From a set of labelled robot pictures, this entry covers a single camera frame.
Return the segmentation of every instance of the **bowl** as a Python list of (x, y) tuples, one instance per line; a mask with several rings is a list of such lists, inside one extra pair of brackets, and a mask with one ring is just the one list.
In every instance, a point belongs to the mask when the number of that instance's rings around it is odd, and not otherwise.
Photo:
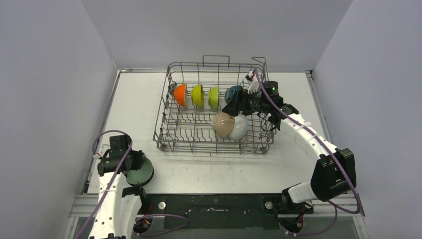
[(218, 87), (214, 87), (208, 91), (208, 105), (214, 109), (218, 109)]
[(197, 85), (192, 89), (192, 102), (197, 106), (204, 106), (204, 89), (202, 85)]
[(218, 113), (211, 120), (211, 128), (218, 136), (224, 138), (234, 128), (234, 117), (223, 112)]
[(186, 96), (188, 95), (187, 92), (188, 90), (186, 84), (181, 84), (174, 90), (174, 98), (181, 106), (186, 106)]
[(249, 128), (249, 120), (244, 115), (238, 115), (234, 117), (233, 130), (228, 134), (229, 139), (239, 140), (241, 139)]
[(241, 90), (243, 90), (243, 87), (242, 86), (232, 86), (232, 87), (230, 87), (230, 88), (228, 88), (226, 91), (225, 91), (225, 94), (224, 94), (224, 101), (226, 102), (226, 103), (229, 103), (230, 102), (230, 100), (233, 98), (233, 96), (234, 96), (234, 92), (235, 91), (241, 91)]

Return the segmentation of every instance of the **white table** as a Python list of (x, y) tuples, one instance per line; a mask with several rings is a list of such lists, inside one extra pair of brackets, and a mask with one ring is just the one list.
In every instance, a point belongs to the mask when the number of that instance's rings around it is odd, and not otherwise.
[[(323, 134), (305, 73), (269, 73), (279, 83), (280, 95)], [(162, 152), (152, 140), (165, 73), (121, 73), (105, 130), (128, 133), (134, 150), (143, 150), (154, 166), (147, 193), (280, 193), (309, 180), (315, 162), (293, 140), (278, 132), (267, 154)], [(107, 134), (100, 141), (108, 148)], [(89, 194), (99, 192), (97, 164), (93, 165)]]

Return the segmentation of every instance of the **white wall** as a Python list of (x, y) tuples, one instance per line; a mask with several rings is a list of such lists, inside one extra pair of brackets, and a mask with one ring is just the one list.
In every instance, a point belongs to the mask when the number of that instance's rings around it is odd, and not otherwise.
[(61, 238), (114, 78), (79, 0), (0, 3), (0, 238)]
[(165, 69), (205, 54), (315, 67), (352, 0), (82, 0), (119, 68)]
[(421, 238), (422, 1), (354, 0), (313, 73), (371, 238)]

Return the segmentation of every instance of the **bolt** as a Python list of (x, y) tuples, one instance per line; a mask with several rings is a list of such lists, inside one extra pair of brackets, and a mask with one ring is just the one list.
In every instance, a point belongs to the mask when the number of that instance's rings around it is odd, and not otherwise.
[(166, 208), (166, 203), (165, 203), (165, 202), (161, 202), (161, 203), (159, 203), (159, 204), (158, 204), (158, 208), (159, 208), (160, 210), (165, 209), (165, 208)]
[(270, 201), (266, 202), (266, 203), (265, 203), (265, 208), (266, 208), (266, 209), (272, 209), (272, 208), (273, 208), (273, 203), (272, 203), (272, 202), (270, 202)]

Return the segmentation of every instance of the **dish rack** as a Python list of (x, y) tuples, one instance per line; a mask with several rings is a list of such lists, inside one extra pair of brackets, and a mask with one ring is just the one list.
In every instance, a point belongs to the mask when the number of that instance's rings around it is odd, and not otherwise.
[[(206, 62), (205, 59), (224, 58), (225, 62)], [(252, 57), (252, 63), (231, 63), (229, 56), (204, 55), (202, 62), (173, 62), (167, 67), (153, 140), (161, 151), (254, 153), (265, 154), (274, 143), (276, 130), (265, 120), (266, 115), (247, 116), (249, 127), (240, 140), (222, 138), (211, 129), (213, 116), (224, 108), (224, 94), (234, 85), (248, 88), (245, 75), (257, 67), (263, 82), (268, 81), (265, 57)], [(187, 85), (186, 106), (176, 103), (174, 90)], [(192, 103), (191, 91), (196, 85), (204, 88), (204, 107)], [(218, 87), (218, 109), (207, 104), (208, 91)]]

